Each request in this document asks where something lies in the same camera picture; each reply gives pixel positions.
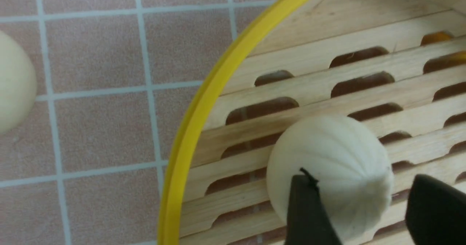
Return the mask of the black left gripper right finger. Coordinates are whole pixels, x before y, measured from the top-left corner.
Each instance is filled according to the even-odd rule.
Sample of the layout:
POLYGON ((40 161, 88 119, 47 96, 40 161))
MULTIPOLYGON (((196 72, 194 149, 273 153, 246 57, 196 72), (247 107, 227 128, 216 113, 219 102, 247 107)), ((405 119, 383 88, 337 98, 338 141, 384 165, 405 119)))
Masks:
POLYGON ((406 227, 415 245, 464 245, 466 194, 429 175, 416 175, 406 227))

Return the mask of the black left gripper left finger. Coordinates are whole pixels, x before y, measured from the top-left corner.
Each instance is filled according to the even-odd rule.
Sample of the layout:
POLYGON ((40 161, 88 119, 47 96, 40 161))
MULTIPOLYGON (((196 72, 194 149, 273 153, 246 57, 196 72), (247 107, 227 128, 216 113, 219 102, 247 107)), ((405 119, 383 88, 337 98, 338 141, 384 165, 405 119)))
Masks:
POLYGON ((318 180, 304 168, 299 171, 290 185, 285 245, 341 245, 321 202, 318 180))

